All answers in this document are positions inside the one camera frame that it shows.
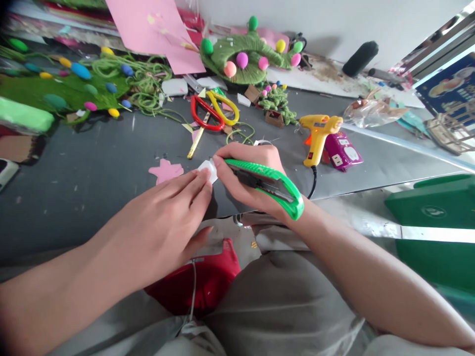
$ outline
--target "yellow egg ornament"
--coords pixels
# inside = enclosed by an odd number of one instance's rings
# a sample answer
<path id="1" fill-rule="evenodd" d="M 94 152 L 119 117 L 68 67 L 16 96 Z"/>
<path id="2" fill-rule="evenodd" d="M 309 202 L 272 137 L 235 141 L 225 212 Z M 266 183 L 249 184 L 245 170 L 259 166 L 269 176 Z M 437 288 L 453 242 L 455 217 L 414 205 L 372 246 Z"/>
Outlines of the yellow egg ornament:
<path id="1" fill-rule="evenodd" d="M 71 66 L 72 66 L 71 61 L 70 61 L 69 59 L 67 59 L 67 58 L 64 58 L 64 57 L 61 57 L 61 58 L 59 59 L 59 62 L 60 62 L 63 66 L 65 66 L 66 68 L 71 68 Z"/>
<path id="2" fill-rule="evenodd" d="M 114 119 L 117 119 L 120 116 L 120 113 L 117 111 L 117 109 L 109 109 L 109 115 Z"/>
<path id="3" fill-rule="evenodd" d="M 53 76 L 50 74 L 50 73 L 47 73 L 47 72 L 41 72 L 40 73 L 40 78 L 43 78 L 43 79 L 51 79 Z"/>
<path id="4" fill-rule="evenodd" d="M 276 51 L 278 53 L 282 53 L 285 49 L 285 41 L 284 40 L 278 40 L 276 44 Z"/>
<path id="5" fill-rule="evenodd" d="M 110 54 L 110 55 L 115 55 L 114 52 L 109 48 L 109 47 L 101 47 L 100 48 L 100 51 L 102 53 L 107 53 L 107 54 Z"/>

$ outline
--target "black cable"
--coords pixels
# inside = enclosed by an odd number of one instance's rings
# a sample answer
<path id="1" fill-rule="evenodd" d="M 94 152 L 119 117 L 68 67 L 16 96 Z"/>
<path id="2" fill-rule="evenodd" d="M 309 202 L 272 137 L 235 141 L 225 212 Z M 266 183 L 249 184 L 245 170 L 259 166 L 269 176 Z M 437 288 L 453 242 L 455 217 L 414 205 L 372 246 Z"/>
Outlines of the black cable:
<path id="1" fill-rule="evenodd" d="M 310 199 L 312 197 L 313 192 L 315 191 L 315 187 L 317 186 L 317 166 L 312 166 L 312 170 L 313 170 L 313 186 L 307 199 Z"/>

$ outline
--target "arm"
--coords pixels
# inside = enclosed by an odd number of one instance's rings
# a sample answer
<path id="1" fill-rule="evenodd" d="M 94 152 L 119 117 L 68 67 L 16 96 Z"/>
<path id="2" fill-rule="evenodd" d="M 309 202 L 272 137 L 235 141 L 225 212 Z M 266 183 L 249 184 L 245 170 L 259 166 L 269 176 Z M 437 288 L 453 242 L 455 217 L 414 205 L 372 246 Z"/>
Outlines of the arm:
<path id="1" fill-rule="evenodd" d="M 90 241 L 0 285 L 0 327 L 14 355 L 44 355 L 127 295 L 163 278 L 204 244 L 192 235 L 211 199 L 208 170 L 127 204 Z"/>
<path id="2" fill-rule="evenodd" d="M 273 146 L 229 144 L 213 158 L 218 178 L 233 197 L 267 212 L 297 233 L 333 275 L 345 296 L 372 325 L 406 340 L 468 350 L 475 333 L 420 276 L 304 198 L 298 221 L 268 195 L 242 185 L 223 158 L 233 157 L 283 171 Z"/>

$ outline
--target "purple power strip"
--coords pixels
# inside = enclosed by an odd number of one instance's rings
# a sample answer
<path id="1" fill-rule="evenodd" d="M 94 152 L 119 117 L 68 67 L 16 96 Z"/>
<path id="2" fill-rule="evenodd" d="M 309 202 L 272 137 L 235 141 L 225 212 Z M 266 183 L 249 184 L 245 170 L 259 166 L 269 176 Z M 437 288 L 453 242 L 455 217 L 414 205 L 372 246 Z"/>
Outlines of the purple power strip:
<path id="1" fill-rule="evenodd" d="M 328 135 L 325 141 L 325 148 L 336 169 L 346 172 L 348 167 L 363 163 L 363 158 L 361 158 L 344 132 L 340 131 L 336 134 Z"/>

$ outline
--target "scissor handle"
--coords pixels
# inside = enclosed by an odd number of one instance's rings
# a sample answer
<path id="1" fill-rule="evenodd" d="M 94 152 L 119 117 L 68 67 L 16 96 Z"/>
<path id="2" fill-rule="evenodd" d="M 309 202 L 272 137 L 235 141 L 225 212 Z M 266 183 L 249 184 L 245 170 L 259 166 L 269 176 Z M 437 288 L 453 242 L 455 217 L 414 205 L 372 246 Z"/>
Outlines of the scissor handle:
<path id="1" fill-rule="evenodd" d="M 208 111 L 210 115 L 212 115 L 216 119 L 216 121 L 219 122 L 219 125 L 210 125 L 201 120 L 196 113 L 196 102 L 198 102 L 203 109 Z M 224 128 L 223 118 L 221 118 L 221 116 L 219 116 L 218 113 L 214 111 L 211 106 L 206 104 L 206 101 L 201 99 L 198 95 L 193 95 L 191 97 L 191 115 L 193 116 L 193 119 L 198 123 L 198 125 L 200 125 L 204 129 L 211 131 L 221 131 Z"/>
<path id="2" fill-rule="evenodd" d="M 214 107 L 216 108 L 216 112 L 218 113 L 219 116 L 221 116 L 221 118 L 223 119 L 223 121 L 225 122 L 226 125 L 232 126 L 232 125 L 235 125 L 236 122 L 238 122 L 238 120 L 239 120 L 239 109 L 236 107 L 236 105 L 232 101 L 230 101 L 228 98 L 226 98 L 222 95 L 219 95 L 218 93 L 216 93 L 214 91 L 207 91 L 206 95 L 208 95 L 208 98 L 211 100 Z M 228 104 L 231 107 L 231 109 L 234 111 L 234 115 L 235 115 L 234 120 L 230 120 L 226 116 L 224 116 L 224 114 L 221 111 L 216 99 Z"/>

